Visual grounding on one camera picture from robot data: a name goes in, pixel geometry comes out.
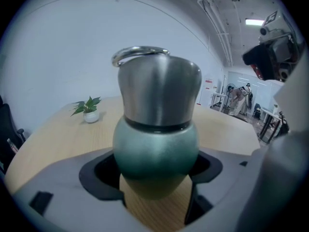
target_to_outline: thermos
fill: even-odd
[[[137,194],[163,198],[176,189],[197,159],[192,113],[201,85],[200,68],[152,46],[123,49],[112,63],[119,67],[124,104],[113,135],[115,160]]]

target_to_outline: black chair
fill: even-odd
[[[255,117],[255,118],[257,118],[257,119],[260,119],[261,118],[261,111],[259,111],[259,110],[257,110],[257,109],[259,109],[259,110],[261,110],[261,106],[260,106],[260,104],[255,104],[255,106],[254,106],[254,112],[253,112],[253,114],[252,114],[252,117]]]
[[[8,138],[12,141],[17,148],[20,148],[23,142],[26,140],[23,135],[24,130],[19,129],[16,134],[11,119],[11,111],[8,104],[3,104],[3,100],[0,96],[0,161],[3,164],[3,169],[0,169],[6,173],[15,153],[12,151],[8,144]]]

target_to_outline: ceiling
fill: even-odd
[[[212,0],[228,33],[232,66],[244,66],[241,55],[258,44],[259,26],[248,26],[245,19],[262,19],[279,8],[278,0]]]

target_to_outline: ceiling light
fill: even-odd
[[[263,20],[246,19],[246,25],[261,26],[263,23],[264,23]]]

